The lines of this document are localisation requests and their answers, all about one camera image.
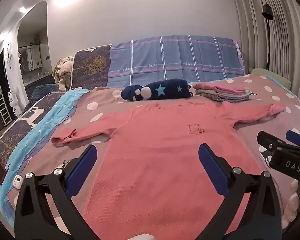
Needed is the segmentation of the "pink children's shirt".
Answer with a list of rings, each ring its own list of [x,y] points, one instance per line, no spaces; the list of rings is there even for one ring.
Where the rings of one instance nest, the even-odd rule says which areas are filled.
[[[80,129],[69,126],[52,142],[109,138],[84,212],[98,237],[195,239],[223,201],[200,163],[200,145],[208,144],[231,166],[260,174],[234,126],[284,110],[280,103],[156,103],[106,115]]]

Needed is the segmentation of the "stack of folded patterned clothes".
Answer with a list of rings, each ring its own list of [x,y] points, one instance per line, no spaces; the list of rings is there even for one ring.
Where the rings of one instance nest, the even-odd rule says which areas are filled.
[[[217,102],[227,101],[232,103],[248,101],[251,95],[255,95],[252,91],[247,89],[243,94],[223,93],[211,89],[197,89],[195,93],[196,95],[204,96],[213,101],[217,101]]]

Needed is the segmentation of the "beige crumpled clothes pile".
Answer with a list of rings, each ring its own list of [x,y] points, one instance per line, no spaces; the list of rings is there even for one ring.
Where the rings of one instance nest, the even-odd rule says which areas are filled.
[[[56,63],[52,76],[59,90],[66,91],[70,89],[72,82],[72,67],[74,58],[69,56],[59,59]]]

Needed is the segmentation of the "pink polka dot duvet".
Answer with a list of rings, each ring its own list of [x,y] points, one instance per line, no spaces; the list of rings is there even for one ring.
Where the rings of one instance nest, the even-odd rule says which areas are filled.
[[[283,112],[256,120],[255,122],[238,122],[234,128],[237,135],[245,143],[251,156],[258,163],[262,170],[261,173],[264,171],[269,172],[273,179],[281,209],[281,239],[300,239],[300,181],[272,169],[269,166],[271,152],[257,142],[258,133],[265,131],[285,141],[287,144],[297,146],[286,139],[286,133],[288,130],[291,130],[300,134],[300,100],[271,77],[264,75],[250,74],[224,80],[220,83],[242,87],[255,94],[251,95],[248,101],[233,103],[246,105],[280,103],[285,106]],[[71,159],[78,158],[89,145],[93,145],[97,149],[97,161],[79,193],[71,198],[85,220],[86,205],[90,199],[96,175],[106,153],[109,138],[105,134],[100,134],[90,139],[70,142],[64,145],[54,144],[52,138],[69,126],[75,126],[80,129],[106,115],[122,113],[129,109],[150,104],[158,103],[171,106],[185,100],[194,103],[213,102],[220,104],[224,102],[217,102],[204,96],[196,95],[196,89],[192,87],[194,84],[189,84],[191,86],[190,91],[193,93],[192,97],[167,100],[126,101],[121,97],[122,89],[117,88],[72,89],[63,93],[50,111],[46,112],[42,108],[35,107],[27,112],[24,115],[24,120],[31,129],[15,146],[6,162],[2,163],[7,170],[6,177],[0,185],[0,212],[4,220],[14,230],[15,210],[20,191],[13,187],[12,181],[16,175],[20,175],[25,179],[26,174],[29,172],[33,172],[36,176],[51,174],[56,168],[65,168]],[[248,193],[244,195],[227,232],[237,229],[249,196]],[[57,226],[60,230],[68,232],[52,196],[47,194],[46,198]],[[156,238],[149,234],[141,234],[128,239]]]

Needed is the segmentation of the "small white round device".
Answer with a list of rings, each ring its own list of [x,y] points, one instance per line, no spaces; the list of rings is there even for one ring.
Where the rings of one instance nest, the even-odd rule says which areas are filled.
[[[23,181],[24,181],[24,179],[23,179],[22,176],[16,175],[16,176],[13,178],[13,181],[12,181],[13,187],[16,188],[17,190],[20,190]]]

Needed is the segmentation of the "green pillow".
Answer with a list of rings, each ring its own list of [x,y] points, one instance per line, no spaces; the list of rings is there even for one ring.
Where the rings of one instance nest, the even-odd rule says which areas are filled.
[[[278,75],[274,72],[271,72],[269,70],[266,70],[266,69],[263,69],[263,68],[254,68],[252,70],[251,74],[259,74],[259,75],[270,76],[273,79],[275,79],[278,83],[280,83],[281,85],[286,87],[288,90],[291,89],[292,83],[288,79],[286,79],[286,78],[284,78],[284,77],[282,77],[282,76],[280,76],[280,75]]]

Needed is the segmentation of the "pink folded garment on stack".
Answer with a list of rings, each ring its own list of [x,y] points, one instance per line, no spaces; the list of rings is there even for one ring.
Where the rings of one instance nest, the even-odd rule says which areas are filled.
[[[242,87],[236,87],[232,84],[228,83],[220,83],[220,82],[199,82],[192,85],[194,89],[205,89],[205,90],[215,90],[219,92],[226,92],[232,94],[244,94],[245,89]]]

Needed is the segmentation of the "navy star plush garment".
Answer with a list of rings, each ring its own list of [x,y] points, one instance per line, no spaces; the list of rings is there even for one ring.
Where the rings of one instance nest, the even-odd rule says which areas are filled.
[[[126,101],[190,98],[193,96],[190,88],[186,80],[169,79],[152,82],[145,86],[127,86],[121,91],[121,97]]]

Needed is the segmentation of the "grey pleated curtain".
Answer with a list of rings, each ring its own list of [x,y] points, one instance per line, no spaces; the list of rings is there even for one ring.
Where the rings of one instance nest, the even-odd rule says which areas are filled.
[[[300,5],[296,0],[235,0],[245,68],[265,68],[267,64],[266,20],[263,5],[274,14],[270,21],[270,71],[288,79],[300,98]]]

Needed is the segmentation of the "blue plaid pillow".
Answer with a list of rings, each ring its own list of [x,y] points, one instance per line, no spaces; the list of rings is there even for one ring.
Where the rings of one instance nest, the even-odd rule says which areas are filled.
[[[155,36],[111,46],[107,86],[145,86],[169,79],[196,83],[244,75],[243,57],[236,40],[196,35]]]

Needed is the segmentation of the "white shelf rack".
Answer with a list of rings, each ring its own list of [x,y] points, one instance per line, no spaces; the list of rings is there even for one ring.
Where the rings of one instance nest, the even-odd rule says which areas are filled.
[[[12,122],[12,118],[7,109],[2,93],[0,93],[0,117],[4,126],[7,126],[10,122]]]

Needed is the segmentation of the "white cat figurine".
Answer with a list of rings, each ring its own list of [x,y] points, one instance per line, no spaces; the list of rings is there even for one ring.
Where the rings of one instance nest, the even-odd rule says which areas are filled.
[[[19,106],[18,98],[13,90],[8,92],[8,99],[9,99],[10,106],[13,109],[14,116],[19,118],[22,115],[22,110]]]

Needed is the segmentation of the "dark teal blanket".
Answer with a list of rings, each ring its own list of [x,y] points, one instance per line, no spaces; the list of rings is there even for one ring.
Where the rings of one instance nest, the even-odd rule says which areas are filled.
[[[25,106],[23,113],[30,109],[37,101],[42,99],[49,93],[59,91],[59,87],[56,84],[44,84],[35,88],[30,96],[29,103]]]

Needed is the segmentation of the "black floor lamp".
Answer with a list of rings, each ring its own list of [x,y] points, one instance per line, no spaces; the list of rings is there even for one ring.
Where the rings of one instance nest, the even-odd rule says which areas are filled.
[[[266,20],[266,31],[267,31],[267,42],[268,42],[266,70],[269,70],[270,51],[271,51],[270,21],[272,21],[274,19],[274,14],[273,14],[273,10],[272,10],[271,6],[268,3],[263,5],[262,16]]]

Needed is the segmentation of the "dark tree print pillow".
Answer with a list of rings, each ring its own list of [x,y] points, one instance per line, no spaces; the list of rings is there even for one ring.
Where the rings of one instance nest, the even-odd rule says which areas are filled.
[[[106,87],[110,68],[111,45],[80,50],[72,66],[71,88],[94,89]]]

